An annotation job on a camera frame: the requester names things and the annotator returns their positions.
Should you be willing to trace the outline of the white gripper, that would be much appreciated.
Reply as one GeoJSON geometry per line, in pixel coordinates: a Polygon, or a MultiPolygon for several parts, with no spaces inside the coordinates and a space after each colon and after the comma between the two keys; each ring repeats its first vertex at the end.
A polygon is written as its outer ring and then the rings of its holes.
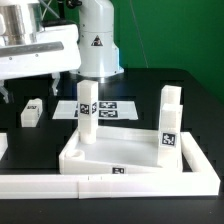
{"type": "MultiPolygon", "coordinates": [[[[75,24],[46,27],[33,44],[5,46],[0,38],[0,80],[52,73],[51,88],[56,96],[59,72],[78,69],[81,65],[77,40],[75,24]]],[[[0,83],[0,93],[6,103],[12,101],[4,83],[0,83]]]]}

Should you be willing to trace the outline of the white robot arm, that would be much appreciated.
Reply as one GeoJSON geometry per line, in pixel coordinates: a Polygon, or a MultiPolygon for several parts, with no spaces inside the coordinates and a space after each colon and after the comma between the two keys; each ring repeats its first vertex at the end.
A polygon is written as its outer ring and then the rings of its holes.
{"type": "Polygon", "coordinates": [[[50,74],[56,89],[60,74],[101,81],[123,71],[114,43],[114,7],[110,0],[57,0],[58,5],[79,9],[79,22],[63,18],[46,21],[41,10],[47,0],[0,0],[0,94],[9,93],[4,82],[50,74]]]}

